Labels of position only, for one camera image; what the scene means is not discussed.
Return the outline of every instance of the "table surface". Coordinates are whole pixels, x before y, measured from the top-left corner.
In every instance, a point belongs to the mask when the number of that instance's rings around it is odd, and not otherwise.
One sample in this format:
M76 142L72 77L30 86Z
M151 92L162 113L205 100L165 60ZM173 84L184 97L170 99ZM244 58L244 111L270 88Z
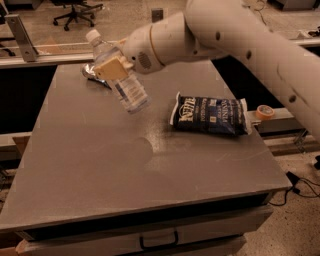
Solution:
M182 96L233 98L209 61L140 75L152 104L129 115L80 65L59 66L0 215L0 231L163 209L290 186L259 134L169 125Z

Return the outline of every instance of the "black cable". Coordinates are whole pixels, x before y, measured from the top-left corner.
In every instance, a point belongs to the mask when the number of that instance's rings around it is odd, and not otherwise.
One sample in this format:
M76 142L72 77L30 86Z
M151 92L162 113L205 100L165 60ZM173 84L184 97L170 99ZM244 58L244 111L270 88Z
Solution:
M300 179L302 182L304 182L310 189L311 191L315 194L314 196L307 196L307 195L302 195L300 193L297 193L298 196L301 196L301 197L305 197L305 198L317 198L319 197L320 198L320 194L317 194L317 192L313 189L313 187L305 180L303 179Z
M269 204L271 204L271 205L273 205L273 206L284 206L284 205L286 205L288 193L289 193L293 188L294 188L294 187L286 190L286 192L284 193L284 202L283 202L282 204L274 204L274 203L271 203L271 202L269 202Z
M320 187L320 184L314 183L313 181L308 180L308 179L306 179L306 178L300 178L300 180L305 180L305 181L311 183L312 185L315 185L315 186L319 186L319 187Z
M256 11L256 12L258 12L258 13L260 14L260 17L261 17L262 22L264 23L264 25L267 26L267 23L266 23L263 15L262 15L262 13L261 13L261 11L266 7L266 3L265 3L265 1L263 1L263 0L257 0L257 3L263 3L263 6L262 6L260 9L253 9L253 10Z
M300 194L300 190L296 189L296 185L299 183L299 182L304 182L310 189L311 191L315 194L314 196L307 196L307 195L302 195ZM311 180L308 180L306 178L299 178L298 182L292 186L290 189L286 190L285 194L284 194L284 202L282 204L274 204L274 203L271 203L269 202L269 204L273 205L273 206L284 206L286 205L287 203L287 196L288 196L288 193L290 191L293 191L296 195L300 196L300 197L304 197L304 198L320 198L320 193L317 194L317 192L313 189L313 187L309 184L309 182L315 186L320 186L320 184L317 184L317 183L314 183L313 181Z

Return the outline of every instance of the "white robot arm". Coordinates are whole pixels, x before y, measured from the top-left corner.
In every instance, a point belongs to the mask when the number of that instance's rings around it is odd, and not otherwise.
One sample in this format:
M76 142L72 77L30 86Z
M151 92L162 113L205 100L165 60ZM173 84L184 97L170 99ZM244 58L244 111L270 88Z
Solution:
M189 0L184 13L134 31L122 51L139 73L231 55L320 142L320 58L272 33L240 0Z

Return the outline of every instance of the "water bottle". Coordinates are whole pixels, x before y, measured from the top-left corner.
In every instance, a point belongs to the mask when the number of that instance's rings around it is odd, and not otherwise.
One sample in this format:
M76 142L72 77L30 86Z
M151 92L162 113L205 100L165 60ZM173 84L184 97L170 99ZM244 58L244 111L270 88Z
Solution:
M98 67L113 57L119 57L119 59L122 60L125 58L116 46L104 41L96 29L91 30L86 35L86 38L93 47L95 67ZM124 64L123 67L128 72L127 77L116 80L108 80L103 77L99 78L106 80L107 84L118 97L124 108L128 113L133 114L148 106L150 97L147 95L143 85L139 82L136 74L131 69L132 65L128 62L124 63L126 64Z

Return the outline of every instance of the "chair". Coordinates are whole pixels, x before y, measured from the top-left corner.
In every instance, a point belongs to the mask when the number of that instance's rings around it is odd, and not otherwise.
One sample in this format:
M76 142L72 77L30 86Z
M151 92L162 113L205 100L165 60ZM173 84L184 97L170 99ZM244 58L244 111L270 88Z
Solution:
M8 14L7 10L4 8L4 6L0 2L0 24L6 23L6 19L4 17L7 14ZM11 51L10 49L8 49L7 47L5 47L3 44L1 44L1 42L13 41L13 40L15 40L14 37L0 37L0 49L6 51L9 54L9 56L15 56L15 53L13 51Z
M53 19L53 24L55 26L58 25L58 21L59 19L63 19L63 18L68 18L67 23L64 25L64 30L65 31L69 31L69 24L71 21L75 20L76 23L78 23L78 18L86 20L90 23L90 27L94 27L94 23L93 23L93 19L95 18L94 13L90 12L93 9L96 8L100 8L102 9L103 4L97 4L94 6L90 6L86 4L85 0L51 0L52 3L54 5L62 5L62 6L66 6L66 5L71 5L71 12L59 17L55 17ZM76 11L76 7L80 6L80 7L84 7L82 8L80 11Z

